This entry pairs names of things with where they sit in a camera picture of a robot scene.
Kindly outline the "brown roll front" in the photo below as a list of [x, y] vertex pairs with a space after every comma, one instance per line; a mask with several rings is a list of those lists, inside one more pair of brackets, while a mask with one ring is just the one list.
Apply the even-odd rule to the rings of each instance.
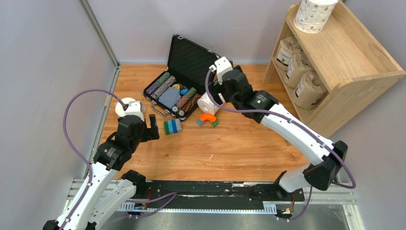
[[302, 76], [307, 72], [312, 72], [313, 66], [309, 62], [304, 52], [293, 55], [284, 76], [284, 82], [290, 88], [295, 88]]

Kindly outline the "brown roll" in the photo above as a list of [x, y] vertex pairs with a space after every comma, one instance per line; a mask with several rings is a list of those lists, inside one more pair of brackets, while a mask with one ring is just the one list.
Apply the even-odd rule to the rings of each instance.
[[322, 102], [328, 94], [316, 72], [305, 73], [293, 92], [293, 102], [305, 109], [313, 110]]
[[276, 53], [276, 65], [286, 71], [294, 54], [300, 53], [302, 48], [294, 36], [279, 41]]
[[313, 66], [309, 62], [304, 52], [293, 55], [284, 76], [284, 82], [290, 88], [295, 88], [302, 76], [307, 72], [312, 72]]

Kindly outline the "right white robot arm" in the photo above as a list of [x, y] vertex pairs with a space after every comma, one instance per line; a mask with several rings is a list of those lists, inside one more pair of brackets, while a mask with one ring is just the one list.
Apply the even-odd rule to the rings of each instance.
[[239, 67], [209, 67], [204, 86], [209, 99], [223, 108], [221, 100], [214, 94], [221, 94], [225, 103], [231, 103], [230, 112], [241, 113], [282, 136], [307, 158], [308, 164], [293, 171], [283, 171], [274, 182], [273, 193], [279, 200], [286, 200], [292, 193], [305, 187], [326, 191], [331, 184], [348, 189], [356, 182], [344, 160], [348, 146], [343, 141], [333, 142], [316, 133], [287, 111], [267, 91], [255, 91]]

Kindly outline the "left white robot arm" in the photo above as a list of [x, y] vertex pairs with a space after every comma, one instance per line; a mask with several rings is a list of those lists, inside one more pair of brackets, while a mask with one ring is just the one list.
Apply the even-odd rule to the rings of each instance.
[[102, 196], [139, 143], [159, 139], [156, 116], [150, 114], [149, 119], [150, 128], [137, 115], [118, 118], [117, 131], [98, 147], [90, 164], [91, 172], [71, 204], [57, 219], [48, 220], [43, 226], [45, 230], [99, 230], [126, 200], [146, 194], [146, 177], [129, 170], [113, 191]]

